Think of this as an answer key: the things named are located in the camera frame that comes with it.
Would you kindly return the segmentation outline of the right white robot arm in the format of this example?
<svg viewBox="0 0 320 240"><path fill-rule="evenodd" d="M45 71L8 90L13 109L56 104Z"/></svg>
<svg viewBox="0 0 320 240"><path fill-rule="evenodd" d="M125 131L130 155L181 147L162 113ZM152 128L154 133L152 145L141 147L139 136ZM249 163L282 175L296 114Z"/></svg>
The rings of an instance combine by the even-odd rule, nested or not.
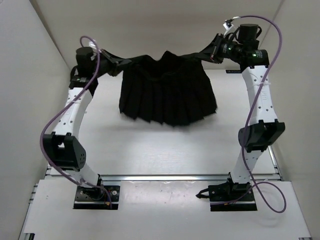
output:
<svg viewBox="0 0 320 240"><path fill-rule="evenodd" d="M212 42L195 56L205 62L220 64L229 59L240 66L250 111L245 126L238 132L241 150L233 170L228 174L224 195L236 200L249 188L252 171L259 157L285 131L273 107L270 80L272 63L268 52L258 48L257 34L240 33L238 37L217 34Z"/></svg>

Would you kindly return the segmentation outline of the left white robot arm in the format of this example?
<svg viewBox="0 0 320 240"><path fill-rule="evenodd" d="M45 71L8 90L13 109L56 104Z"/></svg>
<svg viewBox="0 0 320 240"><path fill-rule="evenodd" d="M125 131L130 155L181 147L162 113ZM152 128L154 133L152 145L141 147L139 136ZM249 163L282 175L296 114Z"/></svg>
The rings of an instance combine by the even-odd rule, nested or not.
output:
<svg viewBox="0 0 320 240"><path fill-rule="evenodd" d="M53 118L56 126L50 133L42 132L41 150L49 164L78 186L87 188L93 199L104 195L100 175L86 163L87 153L79 142L79 131L87 107L98 86L98 78L116 76L130 63L130 59L108 51L80 47L75 54L77 65L71 70L68 96L63 110Z"/></svg>

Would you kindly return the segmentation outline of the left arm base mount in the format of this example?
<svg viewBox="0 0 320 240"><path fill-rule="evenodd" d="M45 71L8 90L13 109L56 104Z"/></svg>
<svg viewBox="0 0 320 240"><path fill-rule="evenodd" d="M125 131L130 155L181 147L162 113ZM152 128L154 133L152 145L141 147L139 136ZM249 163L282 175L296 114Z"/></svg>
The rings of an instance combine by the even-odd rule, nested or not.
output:
<svg viewBox="0 0 320 240"><path fill-rule="evenodd" d="M105 182L104 188L86 188L78 186L75 192L73 209L75 210L118 210L121 193L120 182Z"/></svg>

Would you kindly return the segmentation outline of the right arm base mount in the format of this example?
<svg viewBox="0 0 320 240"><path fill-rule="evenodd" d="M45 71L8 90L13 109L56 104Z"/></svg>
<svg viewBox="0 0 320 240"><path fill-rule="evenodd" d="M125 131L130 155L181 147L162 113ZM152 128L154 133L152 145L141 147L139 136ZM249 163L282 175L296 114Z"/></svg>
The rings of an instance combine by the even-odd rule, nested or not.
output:
<svg viewBox="0 0 320 240"><path fill-rule="evenodd" d="M209 199L211 212L251 212L257 211L255 196L249 190L250 184L243 189L232 189L230 183L209 185L195 196L198 199Z"/></svg>

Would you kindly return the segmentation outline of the black pleated skirt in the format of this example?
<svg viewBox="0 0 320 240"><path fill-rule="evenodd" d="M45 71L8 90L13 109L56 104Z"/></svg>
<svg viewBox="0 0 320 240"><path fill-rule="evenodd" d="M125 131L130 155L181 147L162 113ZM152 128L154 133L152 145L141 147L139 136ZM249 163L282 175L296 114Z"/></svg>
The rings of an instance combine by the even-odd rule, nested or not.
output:
<svg viewBox="0 0 320 240"><path fill-rule="evenodd" d="M159 60L133 57L123 70L119 111L125 116L169 126L189 126L218 108L201 60L166 51Z"/></svg>

